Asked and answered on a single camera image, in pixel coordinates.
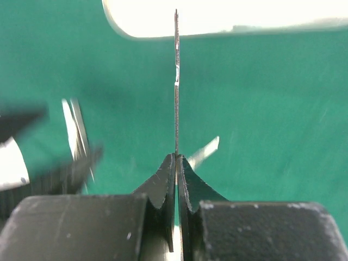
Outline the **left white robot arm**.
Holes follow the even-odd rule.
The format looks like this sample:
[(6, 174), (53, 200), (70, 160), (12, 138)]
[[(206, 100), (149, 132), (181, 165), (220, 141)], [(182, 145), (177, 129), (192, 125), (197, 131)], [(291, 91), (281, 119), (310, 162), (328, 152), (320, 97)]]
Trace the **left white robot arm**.
[(73, 159), (38, 169), (38, 175), (29, 178), (24, 158), (15, 138), (44, 119), (45, 107), (26, 107), (1, 113), (1, 196), (33, 196), (77, 194), (92, 174), (102, 155), (103, 147), (84, 147), (78, 139), (78, 153)]

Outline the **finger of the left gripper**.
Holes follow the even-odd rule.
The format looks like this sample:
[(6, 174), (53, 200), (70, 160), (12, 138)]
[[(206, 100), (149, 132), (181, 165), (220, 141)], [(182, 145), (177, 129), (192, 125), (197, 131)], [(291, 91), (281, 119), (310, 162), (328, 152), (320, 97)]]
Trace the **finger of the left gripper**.
[(36, 178), (29, 184), (27, 193), (29, 195), (78, 194), (102, 156), (103, 147), (94, 147), (87, 155), (54, 167), (48, 173)]
[(1, 143), (6, 143), (48, 115), (47, 107), (22, 108), (1, 114)]

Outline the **dark green surgical cloth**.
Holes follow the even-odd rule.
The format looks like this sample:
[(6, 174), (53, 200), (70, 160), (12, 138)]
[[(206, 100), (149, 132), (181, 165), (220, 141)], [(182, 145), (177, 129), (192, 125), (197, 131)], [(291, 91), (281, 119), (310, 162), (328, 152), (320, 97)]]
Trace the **dark green surgical cloth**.
[[(1, 101), (45, 102), (29, 166), (67, 154), (61, 99), (104, 145), (90, 193), (123, 194), (174, 150), (173, 38), (115, 33), (100, 1), (1, 1)], [(230, 200), (347, 211), (347, 31), (181, 37), (179, 150)]]

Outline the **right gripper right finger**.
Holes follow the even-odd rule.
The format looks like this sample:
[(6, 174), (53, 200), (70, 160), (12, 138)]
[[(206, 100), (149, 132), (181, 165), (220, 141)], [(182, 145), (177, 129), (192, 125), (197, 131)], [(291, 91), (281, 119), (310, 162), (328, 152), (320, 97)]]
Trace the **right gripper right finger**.
[(347, 260), (333, 216), (316, 202), (230, 201), (177, 159), (183, 260)]

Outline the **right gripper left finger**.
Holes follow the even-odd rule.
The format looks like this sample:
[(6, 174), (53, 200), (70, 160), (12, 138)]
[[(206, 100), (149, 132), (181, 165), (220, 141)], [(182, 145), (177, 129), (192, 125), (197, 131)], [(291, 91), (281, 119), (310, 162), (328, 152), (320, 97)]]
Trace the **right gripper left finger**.
[(175, 156), (126, 195), (31, 196), (1, 231), (1, 260), (169, 260)]

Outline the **steel scalpel handle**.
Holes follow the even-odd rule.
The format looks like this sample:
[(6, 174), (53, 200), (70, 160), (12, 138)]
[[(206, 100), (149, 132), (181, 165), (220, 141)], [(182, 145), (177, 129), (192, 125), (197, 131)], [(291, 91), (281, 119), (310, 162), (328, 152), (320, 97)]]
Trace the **steel scalpel handle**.
[(180, 54), (179, 54), (179, 28), (178, 10), (175, 10), (175, 155), (179, 155), (179, 77), (180, 77)]

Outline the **steel instrument tray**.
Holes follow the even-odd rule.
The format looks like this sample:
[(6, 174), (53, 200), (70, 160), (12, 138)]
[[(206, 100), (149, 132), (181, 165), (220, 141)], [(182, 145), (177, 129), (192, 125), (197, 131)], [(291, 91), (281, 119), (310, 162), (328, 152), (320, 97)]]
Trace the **steel instrument tray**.
[(347, 1), (103, 1), (111, 27), (134, 38), (347, 25)]

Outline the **steel tweezers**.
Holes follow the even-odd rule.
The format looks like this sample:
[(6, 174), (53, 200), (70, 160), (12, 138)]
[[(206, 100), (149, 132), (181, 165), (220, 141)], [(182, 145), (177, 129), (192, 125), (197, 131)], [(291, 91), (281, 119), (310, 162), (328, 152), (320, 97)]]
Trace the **steel tweezers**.
[(79, 155), (79, 134), (76, 124), (76, 118), (73, 114), (72, 106), (69, 104), (69, 102), (66, 99), (61, 100), (62, 108), (63, 108), (63, 114), (65, 118), (66, 123), (66, 129), (67, 129), (67, 137), (68, 137), (68, 143), (70, 147), (70, 151), (72, 154), (73, 160), (76, 160)]
[(84, 121), (83, 121), (82, 111), (79, 106), (79, 102), (77, 99), (74, 99), (74, 98), (70, 99), (70, 102), (71, 102), (72, 117), (76, 127), (75, 145), (74, 145), (73, 154), (72, 154), (73, 159), (75, 160), (82, 155), (87, 155), (87, 153), (90, 151), (90, 145), (89, 145), (88, 136), (87, 136)]

